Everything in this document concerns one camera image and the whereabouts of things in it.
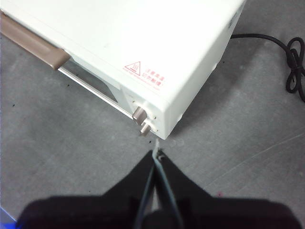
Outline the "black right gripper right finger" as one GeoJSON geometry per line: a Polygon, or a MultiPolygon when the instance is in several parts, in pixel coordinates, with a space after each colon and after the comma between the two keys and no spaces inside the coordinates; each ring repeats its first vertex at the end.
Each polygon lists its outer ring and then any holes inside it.
{"type": "Polygon", "coordinates": [[[169,209],[184,229],[300,229],[292,210],[279,202],[255,198],[213,197],[158,150],[158,174],[169,209]]]}

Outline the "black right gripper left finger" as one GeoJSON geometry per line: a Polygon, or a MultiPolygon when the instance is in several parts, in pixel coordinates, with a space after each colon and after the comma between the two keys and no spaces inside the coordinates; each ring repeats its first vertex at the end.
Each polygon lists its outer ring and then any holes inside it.
{"type": "Polygon", "coordinates": [[[152,178],[148,151],[122,180],[102,195],[51,196],[29,203],[18,229],[131,229],[152,178]]]}

